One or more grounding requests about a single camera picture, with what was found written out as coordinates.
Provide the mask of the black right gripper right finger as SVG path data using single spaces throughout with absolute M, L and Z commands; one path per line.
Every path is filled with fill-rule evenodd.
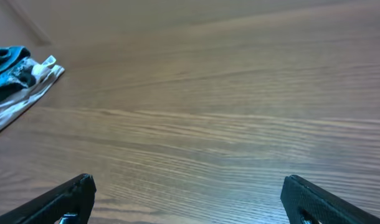
M 380 224 L 380 218 L 298 175 L 284 179 L 280 200 L 290 224 Z

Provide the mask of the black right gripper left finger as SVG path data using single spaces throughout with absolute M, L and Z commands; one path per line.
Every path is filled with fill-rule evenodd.
M 87 224 L 97 189 L 90 174 L 80 174 L 0 216 L 0 224 Z

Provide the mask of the blue denim jeans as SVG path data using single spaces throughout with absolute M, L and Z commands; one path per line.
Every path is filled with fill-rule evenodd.
M 0 102 L 36 84 L 30 56 L 24 46 L 0 47 Z

